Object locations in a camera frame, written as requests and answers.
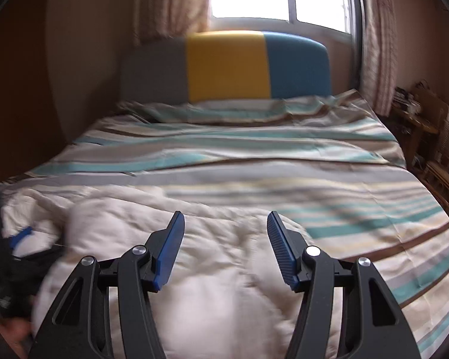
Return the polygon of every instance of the blue gripper pad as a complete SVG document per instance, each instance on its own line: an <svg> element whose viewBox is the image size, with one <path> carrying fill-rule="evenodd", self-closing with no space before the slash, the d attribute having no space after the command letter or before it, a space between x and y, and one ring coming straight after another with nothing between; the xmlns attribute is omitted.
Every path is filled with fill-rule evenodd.
<svg viewBox="0 0 449 359"><path fill-rule="evenodd" d="M268 237L273 247L274 255L278 261L284 282L295 290L299 284L298 273L301 270L301 254L303 253L306 242L298 232L295 232L302 241L296 244L290 231L286 229L281 221L278 212L273 211L268 215L267 222Z"/></svg>
<svg viewBox="0 0 449 359"><path fill-rule="evenodd" d="M175 212L165 231L168 231L168 234L158 254L153 279L153 287L156 291L160 291L166 285L171 269L175 264L176 255L185 234L185 216L183 216L183 213Z"/></svg>

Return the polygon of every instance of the window sill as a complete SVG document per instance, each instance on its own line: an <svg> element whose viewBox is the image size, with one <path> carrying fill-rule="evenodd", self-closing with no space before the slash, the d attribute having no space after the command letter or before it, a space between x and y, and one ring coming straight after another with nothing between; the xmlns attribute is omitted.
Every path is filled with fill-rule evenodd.
<svg viewBox="0 0 449 359"><path fill-rule="evenodd" d="M352 35L346 32L333 30L327 27L310 23L290 23L279 19L260 19L255 17L212 17L210 20L211 31L251 30L283 32L300 35L308 38L325 37L337 42L352 44Z"/></svg>

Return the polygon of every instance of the white comforter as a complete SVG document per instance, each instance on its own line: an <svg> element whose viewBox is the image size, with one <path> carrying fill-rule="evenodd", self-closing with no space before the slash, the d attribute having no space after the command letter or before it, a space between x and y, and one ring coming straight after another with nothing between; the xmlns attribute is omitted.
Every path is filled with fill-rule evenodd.
<svg viewBox="0 0 449 359"><path fill-rule="evenodd" d="M32 318L35 332L83 256L119 257L165 228L179 210L186 221L180 251L168 284L150 295L168 358L284 357L301 296L281 277L266 232L268 211L188 203L164 197L153 187L75 187L70 196L22 189L4 208L7 235L34 226L19 254L48 247L65 230L68 249L40 289ZM300 225L282 219L312 243ZM327 357L336 353L339 319L335 304ZM116 290L110 292L110 324L115 357L123 358Z"/></svg>

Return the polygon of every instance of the bed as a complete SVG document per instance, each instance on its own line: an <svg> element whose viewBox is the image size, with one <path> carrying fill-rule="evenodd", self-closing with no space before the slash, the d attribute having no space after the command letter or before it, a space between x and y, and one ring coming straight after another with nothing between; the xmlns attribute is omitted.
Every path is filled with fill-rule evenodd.
<svg viewBox="0 0 449 359"><path fill-rule="evenodd" d="M136 49L121 83L115 115L2 190L5 234L34 229L17 255L65 234L67 252L34 305L35 331L84 255L118 257L181 210L175 268L151 297L168 357L284 357L301 297L267 239L276 210L334 258L370 258L422 358L433 356L449 335L449 217L365 99L331 96L324 46L252 31L167 39ZM116 292L110 315L120 358Z"/></svg>

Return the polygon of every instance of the headboard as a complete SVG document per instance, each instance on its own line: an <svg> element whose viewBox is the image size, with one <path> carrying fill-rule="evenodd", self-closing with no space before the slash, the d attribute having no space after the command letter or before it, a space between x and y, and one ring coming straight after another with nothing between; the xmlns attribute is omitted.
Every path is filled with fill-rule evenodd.
<svg viewBox="0 0 449 359"><path fill-rule="evenodd" d="M331 95L321 43L258 31L203 32L150 43L123 62L121 99L170 105L227 98Z"/></svg>

